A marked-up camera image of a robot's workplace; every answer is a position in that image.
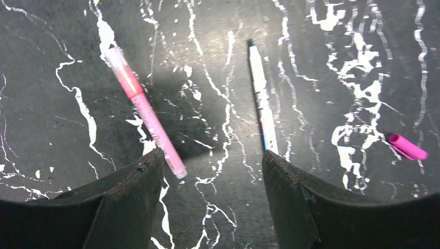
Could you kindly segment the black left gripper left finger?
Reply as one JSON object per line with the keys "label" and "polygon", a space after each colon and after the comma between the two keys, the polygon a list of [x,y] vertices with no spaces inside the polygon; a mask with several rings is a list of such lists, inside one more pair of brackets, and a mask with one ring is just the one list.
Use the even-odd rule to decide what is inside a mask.
{"label": "black left gripper left finger", "polygon": [[148,248],[163,151],[53,199],[1,201],[1,248]]}

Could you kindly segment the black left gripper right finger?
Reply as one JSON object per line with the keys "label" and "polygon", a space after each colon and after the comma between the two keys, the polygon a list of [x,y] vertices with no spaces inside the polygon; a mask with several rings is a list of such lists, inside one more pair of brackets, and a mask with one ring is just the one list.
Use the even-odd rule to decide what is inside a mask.
{"label": "black left gripper right finger", "polygon": [[263,180],[279,248],[439,248],[439,194],[379,200],[267,150]]}

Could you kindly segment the white green thin pen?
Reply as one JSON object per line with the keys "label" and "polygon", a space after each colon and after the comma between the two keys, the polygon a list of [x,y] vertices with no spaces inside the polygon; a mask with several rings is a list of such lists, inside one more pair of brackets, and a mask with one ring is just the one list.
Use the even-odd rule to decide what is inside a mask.
{"label": "white green thin pen", "polygon": [[267,81],[263,68],[262,58],[252,39],[247,40],[249,66],[252,76],[252,85],[255,96],[256,109],[263,135],[264,150],[279,153],[278,143],[273,120],[273,113],[269,104]]}

